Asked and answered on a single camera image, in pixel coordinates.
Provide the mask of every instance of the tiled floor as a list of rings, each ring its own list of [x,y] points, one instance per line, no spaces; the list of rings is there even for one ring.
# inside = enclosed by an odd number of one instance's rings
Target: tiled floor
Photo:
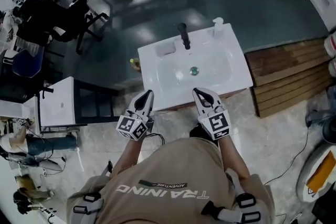
[[[117,100],[116,109],[123,111],[134,95],[135,93],[130,93],[120,97]],[[317,95],[309,103],[318,108],[326,108],[326,94]],[[234,129],[232,138],[251,173],[259,174],[264,183],[281,175],[305,144],[307,128],[304,125],[304,116],[307,101],[263,120],[255,116],[249,90],[230,97],[226,104]],[[195,107],[191,107],[176,112],[156,113],[154,118],[153,132],[161,133],[168,143],[178,138],[188,137],[189,131],[196,124],[197,111]],[[81,128],[79,154],[83,169],[77,152],[55,153],[55,155],[66,156],[65,171],[41,178],[44,181],[43,187],[52,188],[57,194],[57,199],[51,200],[48,205],[60,208],[57,214],[64,217],[62,202],[65,202],[69,195],[78,191],[89,177],[99,175],[109,159],[114,164],[118,160],[127,140],[116,132],[115,126],[116,123],[107,123]],[[310,213],[312,205],[303,204],[298,200],[295,187],[305,159],[321,140],[320,127],[312,126],[309,130],[308,145],[305,151],[299,155],[287,174],[270,183],[275,199],[276,213],[287,213],[287,220],[296,216],[300,211],[304,212],[300,224],[308,224],[312,220]],[[147,138],[144,141],[140,159],[150,156],[160,147],[160,144],[161,141],[158,137]],[[35,168],[33,171],[34,178],[39,181],[41,180],[40,172],[39,168]],[[277,217],[275,223],[282,223],[283,218],[283,216]]]

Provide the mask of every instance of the small white sink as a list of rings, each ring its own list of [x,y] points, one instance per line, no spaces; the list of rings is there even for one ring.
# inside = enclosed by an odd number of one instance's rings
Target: small white sink
[[[189,33],[190,50],[180,36],[138,49],[144,88],[154,91],[153,111],[193,102],[195,87],[224,94],[253,85],[231,24],[224,25],[219,39],[213,30]],[[193,76],[191,68],[198,74]]]

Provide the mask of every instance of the yellow object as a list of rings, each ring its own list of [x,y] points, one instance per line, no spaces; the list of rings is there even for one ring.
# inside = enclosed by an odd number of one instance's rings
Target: yellow object
[[[307,187],[309,187],[314,193],[317,193],[318,190],[324,185],[324,182],[326,182],[335,165],[335,158],[330,151],[320,166],[316,169],[315,173],[308,180],[306,184]]]
[[[131,67],[137,71],[137,72],[140,72],[141,73],[141,66],[140,66],[140,60],[138,58],[132,58],[130,59],[130,62],[131,62]]]

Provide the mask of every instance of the blue chair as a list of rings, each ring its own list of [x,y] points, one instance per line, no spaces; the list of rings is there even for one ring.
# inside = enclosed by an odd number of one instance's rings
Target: blue chair
[[[22,50],[14,56],[12,71],[18,76],[32,78],[42,69],[44,47],[39,46],[37,54],[31,56],[28,50]]]

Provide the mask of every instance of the drain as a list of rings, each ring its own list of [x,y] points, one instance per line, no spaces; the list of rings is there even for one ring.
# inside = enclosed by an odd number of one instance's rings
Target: drain
[[[189,70],[189,73],[190,73],[190,75],[192,75],[192,76],[197,75],[199,72],[200,72],[200,70],[198,69],[198,67],[192,67],[192,68]]]

